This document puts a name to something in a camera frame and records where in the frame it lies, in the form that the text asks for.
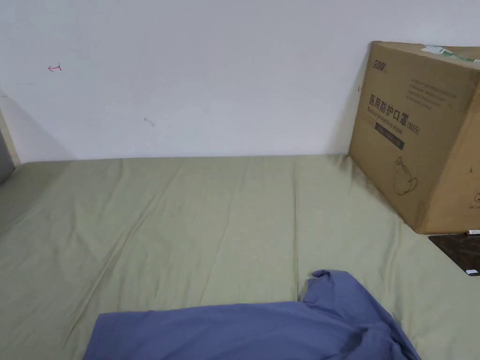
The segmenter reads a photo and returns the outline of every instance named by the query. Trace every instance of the white wall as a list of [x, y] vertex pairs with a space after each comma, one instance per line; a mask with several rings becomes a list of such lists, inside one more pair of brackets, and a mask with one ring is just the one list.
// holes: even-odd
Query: white wall
[[480, 45], [479, 12], [474, 0], [4, 0], [0, 106], [24, 162], [344, 153], [369, 41]]

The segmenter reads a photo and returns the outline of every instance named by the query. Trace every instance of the green bed sheet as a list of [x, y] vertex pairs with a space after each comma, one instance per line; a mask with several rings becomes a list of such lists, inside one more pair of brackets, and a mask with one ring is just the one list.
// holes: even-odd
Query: green bed sheet
[[348, 156], [30, 163], [0, 187], [0, 351], [81, 359], [99, 313], [296, 300], [355, 276], [423, 359], [478, 359], [480, 278]]

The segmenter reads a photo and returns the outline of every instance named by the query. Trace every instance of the red arrow mark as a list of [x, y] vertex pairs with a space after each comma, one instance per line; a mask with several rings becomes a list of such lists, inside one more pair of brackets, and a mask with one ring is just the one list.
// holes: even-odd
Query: red arrow mark
[[56, 67], [54, 67], [54, 68], [52, 68], [51, 66], [49, 66], [48, 69], [49, 69], [51, 72], [53, 72], [54, 69], [60, 69], [60, 71], [61, 71], [60, 63], [59, 63], [58, 66], [56, 66]]

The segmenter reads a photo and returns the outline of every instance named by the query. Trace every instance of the mask illustration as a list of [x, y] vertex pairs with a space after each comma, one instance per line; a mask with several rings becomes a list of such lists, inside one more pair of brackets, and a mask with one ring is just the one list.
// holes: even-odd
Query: mask illustration
[[399, 196], [403, 196], [417, 187], [418, 180], [412, 177], [409, 169], [403, 163], [402, 157], [399, 157], [393, 166], [393, 181], [393, 187]]

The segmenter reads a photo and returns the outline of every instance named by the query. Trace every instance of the blue cloth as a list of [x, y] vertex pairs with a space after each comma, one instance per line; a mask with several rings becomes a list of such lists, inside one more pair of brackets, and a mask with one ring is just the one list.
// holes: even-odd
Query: blue cloth
[[303, 302], [101, 314], [84, 359], [420, 359], [349, 273], [313, 276]]

